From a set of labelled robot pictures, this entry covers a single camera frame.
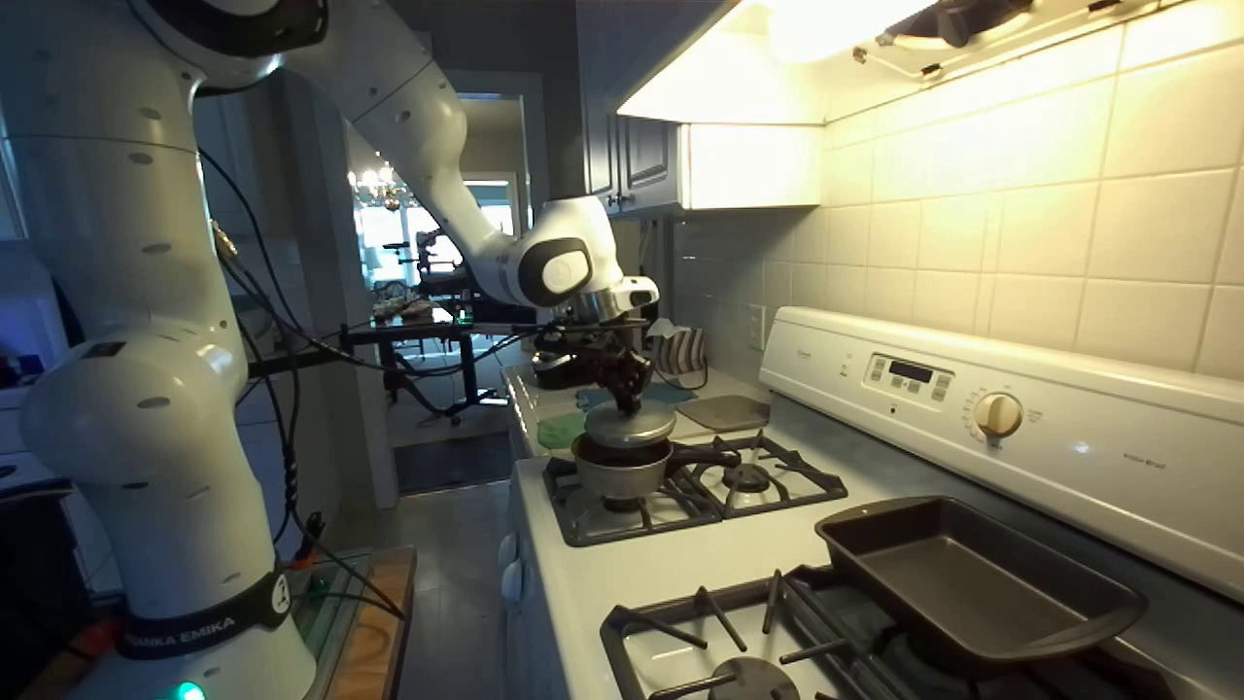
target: wall outlet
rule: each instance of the wall outlet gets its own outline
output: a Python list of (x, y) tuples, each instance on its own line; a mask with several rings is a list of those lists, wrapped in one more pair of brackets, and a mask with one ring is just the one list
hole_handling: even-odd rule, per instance
[(771, 337), (771, 309), (766, 303), (746, 303), (746, 347), (766, 348)]

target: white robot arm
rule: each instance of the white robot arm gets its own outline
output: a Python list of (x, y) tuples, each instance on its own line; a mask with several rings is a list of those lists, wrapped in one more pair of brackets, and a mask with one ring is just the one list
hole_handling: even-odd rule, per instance
[(454, 90), (387, 4), (3, 0), (0, 167), (87, 329), (32, 387), (25, 437), (83, 487), (126, 578), (126, 643), (75, 696), (286, 700), (314, 679), (232, 429), (246, 347), (189, 120), (200, 85), (279, 64), (394, 159), (486, 297), (586, 300), (597, 321), (658, 303), (592, 199), (556, 202), (529, 236), (486, 227), (459, 175)]

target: range hood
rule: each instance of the range hood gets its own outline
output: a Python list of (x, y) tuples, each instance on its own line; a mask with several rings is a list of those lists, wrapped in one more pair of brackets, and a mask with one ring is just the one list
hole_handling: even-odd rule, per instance
[(1170, 4), (1182, 0), (938, 0), (833, 59), (794, 61), (775, 44), (775, 0), (743, 0), (669, 54), (618, 114), (824, 123)]

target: roasting pan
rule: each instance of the roasting pan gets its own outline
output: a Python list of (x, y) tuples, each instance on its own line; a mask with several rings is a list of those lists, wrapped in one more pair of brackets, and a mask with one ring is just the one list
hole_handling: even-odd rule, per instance
[(949, 499), (816, 521), (833, 569), (963, 667), (1065, 656), (1123, 632), (1144, 597)]

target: kitchen counter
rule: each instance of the kitchen counter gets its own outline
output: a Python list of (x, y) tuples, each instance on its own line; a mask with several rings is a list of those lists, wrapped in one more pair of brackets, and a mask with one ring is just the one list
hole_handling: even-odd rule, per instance
[[(700, 395), (746, 394), (763, 395), (736, 377), (710, 377)], [(577, 413), (577, 387), (538, 387), (524, 374), (511, 377), (517, 437), (529, 457), (513, 468), (520, 542), (533, 548), (529, 561), (542, 569), (524, 577), (546, 584), (553, 639), (562, 665), (569, 696), (601, 700), (618, 696), (609, 662), (597, 643), (597, 624), (609, 608), (641, 608), (660, 597), (692, 595), (697, 587), (724, 587), (743, 578), (775, 577), (775, 569), (824, 565), (827, 548), (814, 523), (827, 507), (783, 509), (739, 517), (702, 529), (679, 529), (660, 538), (613, 542), (570, 548), (561, 538), (556, 514), (546, 494), (546, 449), (538, 425), (549, 414)], [(676, 438), (709, 437), (692, 420), (676, 414)]]

